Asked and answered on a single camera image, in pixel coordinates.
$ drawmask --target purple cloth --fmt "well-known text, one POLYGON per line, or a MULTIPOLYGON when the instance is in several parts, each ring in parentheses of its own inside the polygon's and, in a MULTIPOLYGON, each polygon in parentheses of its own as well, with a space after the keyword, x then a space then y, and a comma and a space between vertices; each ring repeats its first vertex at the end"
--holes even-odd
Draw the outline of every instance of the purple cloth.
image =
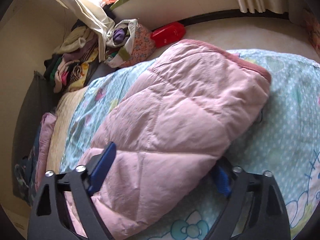
POLYGON ((98 40, 98 36, 95 34, 91 40, 85 43, 81 49, 77 49, 72 53, 64 53, 63 58, 65 62, 71 60, 79 60, 98 40))
POLYGON ((124 41, 126 32, 123 28, 116 29, 113 33, 113 42, 117 45, 124 41))

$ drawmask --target blue gripper pad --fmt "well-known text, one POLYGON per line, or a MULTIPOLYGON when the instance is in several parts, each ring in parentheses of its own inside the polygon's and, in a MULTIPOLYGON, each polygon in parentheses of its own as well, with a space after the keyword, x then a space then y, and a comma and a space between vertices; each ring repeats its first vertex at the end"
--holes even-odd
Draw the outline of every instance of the blue gripper pad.
POLYGON ((87 190, 89 196, 92 196, 100 190, 102 183, 116 158, 116 144, 114 142, 109 143, 101 154, 102 157, 90 175, 90 186, 87 190))
POLYGON ((211 174, 218 192, 225 195, 225 197, 229 197, 231 194, 230 178, 225 170, 219 165, 215 165, 211 174))

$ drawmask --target folded blanket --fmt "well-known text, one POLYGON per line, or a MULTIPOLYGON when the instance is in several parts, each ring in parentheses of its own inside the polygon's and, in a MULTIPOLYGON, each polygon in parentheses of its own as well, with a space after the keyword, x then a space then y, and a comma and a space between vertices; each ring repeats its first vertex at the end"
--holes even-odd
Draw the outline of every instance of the folded blanket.
MULTIPOLYGON (((171 46, 132 85, 98 128, 79 161, 114 141, 116 159, 93 197, 116 240, 169 212, 254 122, 268 99, 270 74, 210 44, 171 46)), ((72 196, 67 205, 85 232, 72 196)))

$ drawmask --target floor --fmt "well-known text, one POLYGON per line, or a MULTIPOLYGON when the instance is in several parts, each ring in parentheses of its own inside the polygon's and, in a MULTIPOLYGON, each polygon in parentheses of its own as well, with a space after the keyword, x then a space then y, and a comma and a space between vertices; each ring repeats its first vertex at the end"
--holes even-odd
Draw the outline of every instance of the floor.
MULTIPOLYGON (((320 62, 304 28, 288 20, 243 17, 203 22, 186 27, 185 39, 206 41, 222 49, 266 49, 299 54, 320 62)), ((157 49, 149 59, 168 47, 157 49)))

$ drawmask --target beige mattress edge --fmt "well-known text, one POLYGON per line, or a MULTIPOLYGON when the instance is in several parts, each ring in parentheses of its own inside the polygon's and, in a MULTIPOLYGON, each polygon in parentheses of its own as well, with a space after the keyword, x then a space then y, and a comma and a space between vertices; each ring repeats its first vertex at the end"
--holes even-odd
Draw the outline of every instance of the beige mattress edge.
POLYGON ((57 121, 50 142, 46 167, 47 171, 53 170, 55 173, 59 173, 60 163, 65 150, 68 128, 76 107, 86 91, 87 87, 75 92, 66 93, 58 103, 56 110, 57 121))

